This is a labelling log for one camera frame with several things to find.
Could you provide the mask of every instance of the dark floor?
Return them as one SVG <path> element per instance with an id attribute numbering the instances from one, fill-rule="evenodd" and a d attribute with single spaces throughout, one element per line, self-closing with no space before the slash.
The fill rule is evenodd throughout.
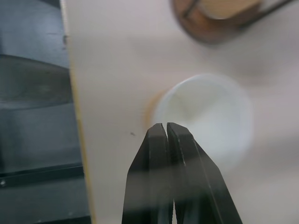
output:
<path id="1" fill-rule="evenodd" d="M 0 54 L 68 68 L 59 0 L 0 0 Z M 0 109 L 0 152 L 1 224 L 90 223 L 84 177 L 8 187 L 1 176 L 81 163 L 72 103 Z"/>

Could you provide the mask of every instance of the white cup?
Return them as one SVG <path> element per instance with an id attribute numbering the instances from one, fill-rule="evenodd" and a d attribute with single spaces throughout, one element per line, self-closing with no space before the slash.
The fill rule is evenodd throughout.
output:
<path id="1" fill-rule="evenodd" d="M 232 79 L 203 74 L 166 92 L 151 123 L 174 122 L 189 129 L 221 172 L 235 167 L 249 149 L 252 112 L 244 90 Z"/>

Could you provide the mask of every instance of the wooden coaster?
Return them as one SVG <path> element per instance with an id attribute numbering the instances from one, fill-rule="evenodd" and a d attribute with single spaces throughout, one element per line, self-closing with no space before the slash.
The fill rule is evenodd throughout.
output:
<path id="1" fill-rule="evenodd" d="M 251 7 L 245 14 L 237 14 L 228 19 L 209 18 L 200 6 L 195 6 L 188 16 L 185 12 L 193 0 L 172 0 L 174 14 L 180 25 L 193 38 L 201 42 L 216 44 L 224 42 L 239 33 L 237 26 L 252 18 L 259 9 L 259 4 Z"/>

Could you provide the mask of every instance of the white table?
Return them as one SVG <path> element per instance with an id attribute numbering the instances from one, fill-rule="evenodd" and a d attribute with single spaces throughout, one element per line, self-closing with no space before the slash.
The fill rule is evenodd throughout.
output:
<path id="1" fill-rule="evenodd" d="M 94 223 L 121 223 L 148 101 L 202 72 L 232 77 L 252 101 L 251 151 L 224 175 L 243 223 L 298 223 L 299 4 L 216 47 L 188 37 L 168 0 L 68 0 L 66 12 Z"/>

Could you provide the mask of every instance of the cork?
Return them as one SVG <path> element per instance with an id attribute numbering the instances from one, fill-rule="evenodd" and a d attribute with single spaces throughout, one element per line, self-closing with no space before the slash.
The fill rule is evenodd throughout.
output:
<path id="1" fill-rule="evenodd" d="M 231 19 L 252 11 L 260 4 L 261 0 L 201 0 L 199 7 L 209 18 Z"/>

